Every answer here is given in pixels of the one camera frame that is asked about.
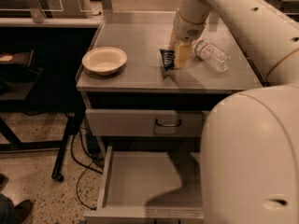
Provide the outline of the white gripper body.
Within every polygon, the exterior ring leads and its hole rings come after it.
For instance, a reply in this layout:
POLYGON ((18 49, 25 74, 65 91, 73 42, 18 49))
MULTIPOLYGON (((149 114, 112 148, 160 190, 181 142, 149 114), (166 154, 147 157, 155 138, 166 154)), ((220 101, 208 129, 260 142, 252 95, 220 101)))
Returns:
POLYGON ((175 38, 184 42, 192 42, 203 33, 205 24, 203 22, 193 23, 185 20, 177 11, 173 20, 173 33, 175 38))

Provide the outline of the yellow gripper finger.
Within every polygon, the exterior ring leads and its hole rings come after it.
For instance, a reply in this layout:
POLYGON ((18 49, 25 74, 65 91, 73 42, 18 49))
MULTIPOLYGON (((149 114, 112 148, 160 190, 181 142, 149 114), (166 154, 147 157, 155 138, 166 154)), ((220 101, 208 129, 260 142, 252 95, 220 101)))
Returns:
POLYGON ((190 42, 179 41, 175 45, 175 60, 176 69, 182 69, 192 54, 192 44, 190 42))
POLYGON ((176 36, 175 36, 174 30, 172 30, 171 35, 170 35, 168 49, 174 50, 175 49, 175 45, 176 45, 176 36))

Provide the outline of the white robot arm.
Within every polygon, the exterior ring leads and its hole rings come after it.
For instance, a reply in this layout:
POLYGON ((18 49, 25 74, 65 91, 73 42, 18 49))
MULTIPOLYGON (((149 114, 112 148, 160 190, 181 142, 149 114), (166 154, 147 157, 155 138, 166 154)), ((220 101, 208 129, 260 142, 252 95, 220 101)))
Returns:
POLYGON ((181 0, 175 41, 215 11, 267 79, 220 101, 201 139, 205 224, 299 224, 299 27, 264 0, 181 0))

